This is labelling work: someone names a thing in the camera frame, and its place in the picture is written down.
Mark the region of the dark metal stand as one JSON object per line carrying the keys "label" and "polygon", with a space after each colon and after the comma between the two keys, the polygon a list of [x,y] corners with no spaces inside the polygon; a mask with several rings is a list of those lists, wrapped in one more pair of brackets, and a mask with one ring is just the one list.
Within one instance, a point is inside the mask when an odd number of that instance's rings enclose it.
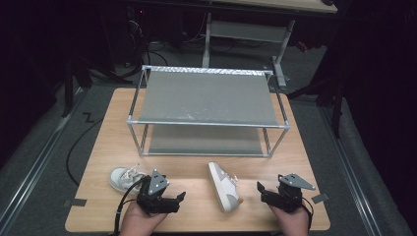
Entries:
{"label": "dark metal stand", "polygon": [[122,76],[116,75],[114,72],[105,69],[85,57],[70,57],[65,64],[64,117],[67,117],[75,108],[75,93],[73,92],[74,81],[77,81],[82,89],[89,89],[92,86],[92,78],[89,74],[90,69],[98,71],[100,74],[116,83],[123,85],[131,83],[131,81],[125,80]]}
{"label": "dark metal stand", "polygon": [[332,106],[330,118],[330,127],[333,134],[339,139],[339,122],[342,115],[341,106],[344,91],[344,80],[326,79],[320,82],[312,83],[306,87],[297,89],[287,95],[289,99],[294,99],[302,94],[313,93],[316,91],[318,97],[316,103],[318,106]]}

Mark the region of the metal floor rail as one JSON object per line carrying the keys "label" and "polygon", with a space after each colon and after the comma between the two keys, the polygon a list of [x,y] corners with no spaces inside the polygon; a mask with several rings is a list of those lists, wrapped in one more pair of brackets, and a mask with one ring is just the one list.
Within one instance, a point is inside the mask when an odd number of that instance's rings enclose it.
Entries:
{"label": "metal floor rail", "polygon": [[59,102],[40,117],[37,123],[0,170],[0,235],[6,235],[42,175],[52,152],[60,140],[72,114],[88,93],[77,88],[74,104],[64,112],[64,92],[57,95]]}
{"label": "metal floor rail", "polygon": [[362,222],[366,228],[368,236],[383,236],[381,228],[378,222],[376,221],[371,205],[368,201],[368,198],[366,197],[363,188],[360,185],[360,181],[358,180],[353,170],[353,167],[349,161],[347,152],[345,151],[342,141],[335,135],[332,129],[329,109],[320,107],[319,111],[323,120],[325,121],[332,143],[335,146],[337,157],[341,166],[341,171],[347,182],[349,192],[353,198],[353,201],[356,205]]}

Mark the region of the grey white sneaker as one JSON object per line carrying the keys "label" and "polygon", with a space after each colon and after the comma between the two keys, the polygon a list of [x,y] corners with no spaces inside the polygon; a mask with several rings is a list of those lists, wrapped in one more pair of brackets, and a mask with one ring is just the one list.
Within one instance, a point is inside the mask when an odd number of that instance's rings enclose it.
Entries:
{"label": "grey white sneaker", "polygon": [[243,199],[238,195],[236,183],[228,173],[214,161],[208,164],[208,171],[220,209],[229,213],[240,206],[243,203]]}
{"label": "grey white sneaker", "polygon": [[109,184],[119,192],[126,192],[133,184],[146,176],[146,173],[138,170],[138,165],[130,168],[116,167],[109,175]]}

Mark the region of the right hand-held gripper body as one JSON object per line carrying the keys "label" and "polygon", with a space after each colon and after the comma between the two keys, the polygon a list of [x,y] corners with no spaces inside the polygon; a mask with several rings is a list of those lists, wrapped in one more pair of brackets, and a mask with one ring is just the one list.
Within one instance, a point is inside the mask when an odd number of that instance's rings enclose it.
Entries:
{"label": "right hand-held gripper body", "polygon": [[261,201],[286,212],[293,212],[303,206],[302,189],[316,190],[312,184],[295,173],[279,175],[277,180],[277,193],[265,188],[265,192],[261,194]]}

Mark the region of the white metal frame desk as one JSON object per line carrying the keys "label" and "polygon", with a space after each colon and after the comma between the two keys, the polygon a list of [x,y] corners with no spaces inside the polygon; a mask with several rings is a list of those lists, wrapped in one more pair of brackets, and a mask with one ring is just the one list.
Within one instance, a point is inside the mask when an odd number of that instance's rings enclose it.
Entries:
{"label": "white metal frame desk", "polygon": [[[332,0],[206,0],[209,7],[230,7],[227,13],[237,11],[238,7],[243,7],[246,10],[261,11],[272,10],[282,11],[283,13],[300,13],[318,14],[324,16],[330,14],[331,16],[337,13],[337,7],[332,3]],[[291,17],[286,20],[286,24],[281,27],[267,26],[265,24],[255,23],[240,23],[231,22],[227,20],[213,20],[211,18],[211,11],[207,13],[206,20],[206,35],[205,35],[205,51],[203,55],[202,66],[209,67],[210,61],[210,40],[213,37],[233,38],[252,41],[264,41],[271,43],[278,43],[279,48],[277,54],[272,56],[272,66],[277,75],[278,85],[281,88],[286,88],[285,76],[281,67],[281,60],[283,58],[288,41],[292,34],[296,20]]]}

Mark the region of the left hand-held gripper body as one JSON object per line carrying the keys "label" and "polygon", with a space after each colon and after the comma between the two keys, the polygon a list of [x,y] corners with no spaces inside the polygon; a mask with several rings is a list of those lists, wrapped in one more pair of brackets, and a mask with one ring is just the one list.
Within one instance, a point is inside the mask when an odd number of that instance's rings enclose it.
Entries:
{"label": "left hand-held gripper body", "polygon": [[181,195],[176,198],[164,198],[162,194],[169,186],[165,175],[154,169],[151,175],[144,178],[142,187],[137,195],[137,204],[146,214],[177,212]]}

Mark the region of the person's left hand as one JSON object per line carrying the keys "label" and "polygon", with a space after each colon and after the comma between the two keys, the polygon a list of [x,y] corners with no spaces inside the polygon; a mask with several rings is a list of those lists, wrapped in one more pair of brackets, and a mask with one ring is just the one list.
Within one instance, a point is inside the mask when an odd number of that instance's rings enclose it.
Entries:
{"label": "person's left hand", "polygon": [[167,216],[167,213],[149,216],[137,203],[130,203],[124,214],[120,236],[150,236]]}

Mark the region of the grey two-tier shoe rack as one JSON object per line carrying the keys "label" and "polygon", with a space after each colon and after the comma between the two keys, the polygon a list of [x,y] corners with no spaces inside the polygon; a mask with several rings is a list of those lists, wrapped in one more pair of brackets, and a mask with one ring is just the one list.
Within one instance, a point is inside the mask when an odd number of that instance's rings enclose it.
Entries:
{"label": "grey two-tier shoe rack", "polygon": [[290,129],[272,71],[145,65],[127,125],[138,153],[271,157]]}

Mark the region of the person's right hand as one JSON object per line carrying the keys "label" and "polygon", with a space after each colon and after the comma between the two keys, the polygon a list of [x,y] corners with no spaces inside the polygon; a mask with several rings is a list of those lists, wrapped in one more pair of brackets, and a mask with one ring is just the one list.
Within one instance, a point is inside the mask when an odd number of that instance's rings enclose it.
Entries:
{"label": "person's right hand", "polygon": [[269,208],[284,236],[309,235],[309,214],[303,208],[299,207],[293,212],[286,212],[275,206]]}

